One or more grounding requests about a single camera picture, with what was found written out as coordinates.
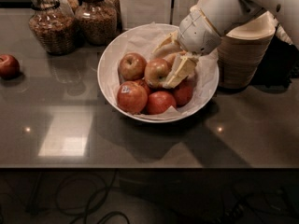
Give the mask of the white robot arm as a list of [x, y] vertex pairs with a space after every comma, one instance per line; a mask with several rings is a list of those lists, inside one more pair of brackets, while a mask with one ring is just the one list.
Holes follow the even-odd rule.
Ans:
[[298, 61], [299, 0], [208, 0], [181, 21], [178, 42], [187, 51], [208, 55], [234, 28], [270, 12], [292, 41], [270, 45], [253, 82], [282, 85]]

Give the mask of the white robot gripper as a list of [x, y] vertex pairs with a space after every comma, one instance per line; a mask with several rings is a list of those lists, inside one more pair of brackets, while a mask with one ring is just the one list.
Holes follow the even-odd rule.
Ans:
[[[151, 59], [170, 58], [184, 50], [198, 55], [208, 55], [221, 43], [221, 37], [210, 25], [205, 14], [196, 9], [184, 18], [178, 31], [169, 33], [152, 51]], [[167, 75], [163, 87], [174, 89], [188, 75], [190, 75], [199, 58], [187, 53], [178, 54], [172, 65], [171, 72]]]

